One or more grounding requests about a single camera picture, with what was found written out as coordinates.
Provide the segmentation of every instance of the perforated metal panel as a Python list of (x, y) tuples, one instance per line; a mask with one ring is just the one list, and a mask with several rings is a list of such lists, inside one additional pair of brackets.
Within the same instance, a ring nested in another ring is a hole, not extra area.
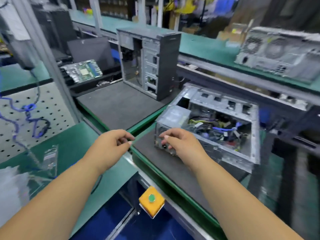
[[(13, 99), (16, 108), (21, 108), (23, 105), (34, 103), (36, 96), (37, 89), (31, 88), (8, 97)], [(50, 129), (44, 136), (38, 139), (33, 138), (34, 123), (26, 121), (25, 113), (12, 110), (8, 100), (0, 99), (0, 112), (2, 116), (18, 123), (20, 126), (18, 138), (24, 140), (29, 147), (33, 147), (75, 124), (54, 82), (40, 86), (39, 102), (36, 109), (31, 111), (31, 118), (44, 117), (50, 121)], [(44, 125), (44, 121), (38, 122), (37, 133)], [(0, 119), (0, 163), (24, 151), (24, 148), (12, 141), (13, 130), (14, 125), (12, 123)]]

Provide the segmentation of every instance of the right hand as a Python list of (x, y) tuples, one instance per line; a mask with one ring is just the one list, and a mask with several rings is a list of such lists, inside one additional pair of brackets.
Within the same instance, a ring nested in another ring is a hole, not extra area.
[(159, 137), (164, 138), (161, 144), (169, 143), (169, 149), (174, 148), (180, 159), (192, 171), (197, 170), (201, 161), (209, 158), (198, 139), (184, 129), (172, 128)]

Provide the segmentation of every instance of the green workbench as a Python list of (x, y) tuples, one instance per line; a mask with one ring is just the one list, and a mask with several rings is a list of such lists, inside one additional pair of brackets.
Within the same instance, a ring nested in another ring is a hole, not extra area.
[[(28, 89), (29, 85), (36, 83), (36, 79), (31, 76), (31, 73), (23, 70), (19, 64), (2, 66), (0, 67), (0, 72), (0, 92), (20, 92)], [(40, 84), (51, 78), (43, 62), (39, 62), (33, 72), (38, 78)]]
[[(92, 15), (86, 15), (79, 10), (69, 10), (71, 20), (94, 27), (94, 18)], [(114, 17), (102, 16), (102, 30), (110, 33), (116, 33), (117, 28), (138, 27), (140, 24)], [(273, 75), (271, 73), (251, 69), (245, 66), (235, 64), (239, 48), (225, 47), (225, 41), (210, 39), (203, 36), (182, 33), (180, 49), (181, 54), (194, 57), (215, 65), (229, 68), (241, 73), (257, 76), (266, 80), (278, 82), (290, 87), (299, 88), (315, 94), (320, 94), (320, 76), (311, 84), (306, 84), (293, 79)]]
[[(86, 123), (81, 122), (34, 146), (31, 150), (37, 158), (43, 158), (46, 150), (50, 149), (52, 145), (58, 145), (59, 175), (81, 159), (97, 137), (96, 132)], [(18, 165), (20, 165), (19, 171), (21, 173), (27, 172), (34, 166), (25, 153), (20, 153), (1, 163), (0, 168)], [(116, 165), (107, 170), (103, 174), (99, 186), (86, 202), (71, 235), (74, 235), (136, 172), (137, 170), (124, 158), (121, 158)]]
[[(148, 158), (146, 158), (137, 148), (135, 142), (144, 135), (155, 129), (155, 124), (143, 131), (136, 137), (131, 146), (132, 158), (134, 163), (144, 171), (161, 190), (172, 199), (178, 206), (180, 206), (199, 226), (201, 226), (214, 239), (226, 239), (218, 221), (207, 212), (198, 202), (190, 197), (184, 190), (177, 186), (169, 177), (167, 177), (161, 170), (159, 170)], [(263, 141), (265, 134), (261, 133), (260, 139)], [(283, 168), (283, 158), (271, 154), (268, 165), (266, 167), (266, 178), (264, 187), (267, 189), (277, 188), (281, 183), (281, 173)], [(250, 175), (241, 180), (241, 184), (248, 186)], [(269, 195), (264, 195), (260, 200), (272, 211), (276, 209), (276, 201)]]

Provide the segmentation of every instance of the circuit board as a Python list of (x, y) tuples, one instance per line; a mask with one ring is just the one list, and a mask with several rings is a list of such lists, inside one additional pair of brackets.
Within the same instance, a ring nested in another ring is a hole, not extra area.
[(66, 71), (75, 83), (82, 83), (102, 76), (102, 71), (94, 60), (68, 64), (61, 68)]

